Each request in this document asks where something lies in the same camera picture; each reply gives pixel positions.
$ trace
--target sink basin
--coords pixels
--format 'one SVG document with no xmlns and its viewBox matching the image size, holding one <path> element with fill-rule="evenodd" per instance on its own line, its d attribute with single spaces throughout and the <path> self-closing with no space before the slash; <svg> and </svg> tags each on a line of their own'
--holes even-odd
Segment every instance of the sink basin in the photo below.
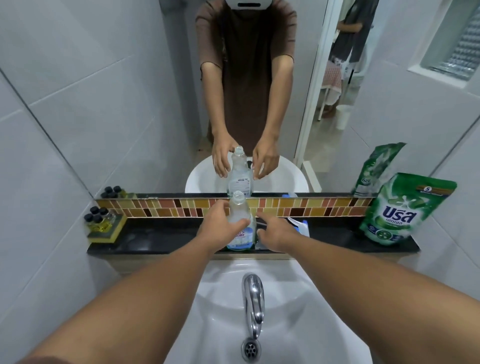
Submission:
<svg viewBox="0 0 480 364">
<path fill-rule="evenodd" d="M 212 261 L 166 364 L 242 364 L 247 325 L 241 292 L 246 273 L 263 282 L 265 318 L 257 363 L 372 364 L 351 331 L 294 260 Z"/>
<path fill-rule="evenodd" d="M 232 153 L 228 154 L 232 165 Z M 185 193 L 224 193 L 227 191 L 227 178 L 215 173 L 212 156 L 202 160 L 190 173 Z M 261 180 L 253 181 L 254 192 L 309 192 L 308 183 L 301 170 L 284 157 L 280 157 L 278 167 Z"/>
</svg>

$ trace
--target sink drain strainer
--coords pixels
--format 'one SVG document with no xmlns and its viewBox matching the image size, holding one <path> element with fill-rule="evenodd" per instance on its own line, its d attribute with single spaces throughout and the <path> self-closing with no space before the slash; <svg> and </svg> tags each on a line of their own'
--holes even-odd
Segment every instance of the sink drain strainer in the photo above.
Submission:
<svg viewBox="0 0 480 364">
<path fill-rule="evenodd" d="M 241 355 L 247 363 L 255 363 L 260 359 L 260 354 L 262 354 L 262 347 L 257 340 L 248 338 L 243 341 Z"/>
</svg>

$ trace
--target mosaic tile strip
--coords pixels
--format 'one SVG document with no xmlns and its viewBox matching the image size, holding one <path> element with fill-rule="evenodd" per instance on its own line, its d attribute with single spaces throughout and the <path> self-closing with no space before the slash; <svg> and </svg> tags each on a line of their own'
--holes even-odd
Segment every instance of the mosaic tile strip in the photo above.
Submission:
<svg viewBox="0 0 480 364">
<path fill-rule="evenodd" d="M 113 209 L 129 218 L 202 218 L 215 203 L 214 198 L 148 198 L 97 200 L 100 207 Z M 263 211 L 279 217 L 365 216 L 372 198 L 248 198 L 253 215 Z"/>
</svg>

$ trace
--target detergent refill bag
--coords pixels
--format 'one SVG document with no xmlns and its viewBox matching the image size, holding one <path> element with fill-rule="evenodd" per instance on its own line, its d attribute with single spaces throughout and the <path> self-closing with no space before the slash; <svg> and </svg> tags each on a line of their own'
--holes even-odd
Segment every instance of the detergent refill bag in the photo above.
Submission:
<svg viewBox="0 0 480 364">
<path fill-rule="evenodd" d="M 406 239 L 456 189 L 456 182 L 397 173 L 385 183 L 360 229 L 374 242 Z"/>
<path fill-rule="evenodd" d="M 375 193 L 376 191 L 372 191 L 372 186 L 404 145 L 405 143 L 391 143 L 376 146 L 370 157 L 363 164 L 352 194 L 355 197 L 367 197 Z"/>
</svg>

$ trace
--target white door frame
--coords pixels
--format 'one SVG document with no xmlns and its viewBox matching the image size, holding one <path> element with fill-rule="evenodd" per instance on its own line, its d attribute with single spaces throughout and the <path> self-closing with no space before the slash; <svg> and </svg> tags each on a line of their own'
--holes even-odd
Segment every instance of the white door frame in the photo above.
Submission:
<svg viewBox="0 0 480 364">
<path fill-rule="evenodd" d="M 324 24 L 322 27 L 322 34 L 318 43 L 317 55 L 313 65 L 312 78 L 308 89 L 307 102 L 303 112 L 303 119 L 300 128 L 300 135 L 295 150 L 295 157 L 293 163 L 300 168 L 303 163 L 303 155 L 307 147 L 308 135 L 312 127 L 313 116 L 317 108 L 318 97 L 320 89 L 322 88 L 322 81 L 324 79 L 325 69 L 327 67 L 328 56 L 332 47 L 333 38 L 335 36 L 336 24 L 340 16 L 343 0 L 328 0 L 325 11 Z"/>
</svg>

